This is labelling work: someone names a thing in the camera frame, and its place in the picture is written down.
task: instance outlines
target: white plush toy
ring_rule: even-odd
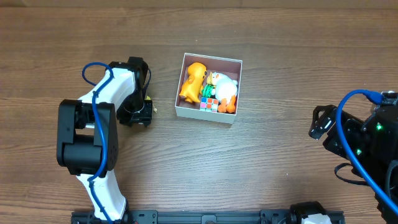
[[[211,94],[215,95],[216,99],[221,102],[218,106],[218,112],[234,113],[236,95],[238,94],[238,81],[232,80],[222,73],[210,72],[206,82],[216,87],[211,91]]]

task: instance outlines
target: colorful cube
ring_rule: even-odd
[[[218,109],[218,100],[212,98],[202,97],[200,101],[200,110],[201,111],[209,111],[209,112],[217,112]]]

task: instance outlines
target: box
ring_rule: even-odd
[[[210,75],[210,72],[220,72],[229,76],[231,79],[238,81],[238,94],[236,95],[236,102],[235,102],[236,110],[233,114],[215,113],[212,111],[201,110],[200,103],[188,103],[179,96],[182,85],[188,79],[187,68],[193,62],[200,62],[204,64],[208,71],[207,76]],[[238,112],[241,74],[242,74],[242,60],[185,53],[182,62],[180,81],[178,83],[177,97],[175,99],[175,112],[177,113],[177,116],[232,124],[235,120],[236,113]],[[203,81],[202,84],[203,87],[206,85],[207,76]]]

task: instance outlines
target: blue tube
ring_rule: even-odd
[[[106,211],[105,211],[104,207],[102,206],[100,200],[98,199],[98,197],[95,194],[95,191],[94,191],[94,180],[104,171],[104,168],[106,166],[106,160],[108,158],[108,145],[106,144],[106,141],[105,141],[105,135],[104,135],[104,131],[103,131],[103,128],[102,128],[100,115],[98,114],[97,104],[96,104],[95,101],[96,101],[96,98],[98,97],[99,93],[101,92],[101,90],[107,84],[109,84],[109,82],[111,82],[111,80],[113,79],[113,71],[112,71],[112,68],[109,65],[105,64],[105,63],[91,62],[91,63],[87,64],[83,68],[83,70],[81,71],[81,75],[82,75],[83,79],[86,82],[88,82],[89,84],[94,85],[94,86],[96,84],[93,83],[93,82],[90,82],[85,77],[86,69],[88,67],[90,67],[90,66],[93,66],[93,65],[104,66],[107,70],[109,70],[110,74],[109,74],[109,78],[96,91],[94,91],[94,94],[93,94],[92,107],[93,107],[93,113],[94,113],[94,118],[95,118],[95,126],[98,128],[99,136],[101,137],[103,153],[102,153],[102,161],[101,161],[101,165],[99,166],[99,169],[97,170],[97,172],[93,176],[88,178],[87,181],[90,183],[89,184],[90,192],[91,192],[91,195],[93,196],[93,199],[94,199],[95,203],[99,206],[100,211],[102,213],[104,213],[104,216],[106,217],[106,220],[108,221],[108,223],[112,224],[113,221],[112,221],[111,217],[109,217],[109,215],[106,213]]]
[[[384,193],[384,191],[377,185],[377,183],[375,183],[372,177],[366,172],[363,166],[359,163],[358,159],[355,157],[354,153],[349,147],[347,139],[344,135],[343,126],[341,124],[341,114],[343,112],[344,104],[348,101],[348,99],[350,99],[355,94],[363,94],[368,98],[368,100],[372,101],[375,104],[380,104],[383,99],[383,96],[380,93],[369,90],[354,90],[348,93],[342,99],[336,111],[337,134],[352,165],[361,174],[363,179],[373,189],[376,195],[380,197],[380,199],[395,213],[395,215],[398,216],[398,206],[386,195],[386,193]]]

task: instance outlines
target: wooden surface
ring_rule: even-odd
[[[0,0],[0,6],[398,9],[398,0]]]
[[[350,90],[396,90],[397,46],[393,10],[0,8],[0,223],[68,223],[92,208],[55,158],[58,105],[91,89],[86,63],[129,56],[152,69],[158,109],[148,128],[118,125],[116,175],[132,208],[318,200],[349,224],[383,223],[372,190],[338,180],[345,160],[308,129],[314,107]],[[185,52],[243,60],[233,125],[176,117]],[[97,82],[103,68],[87,76]],[[370,106],[357,97],[346,110],[366,118]]]

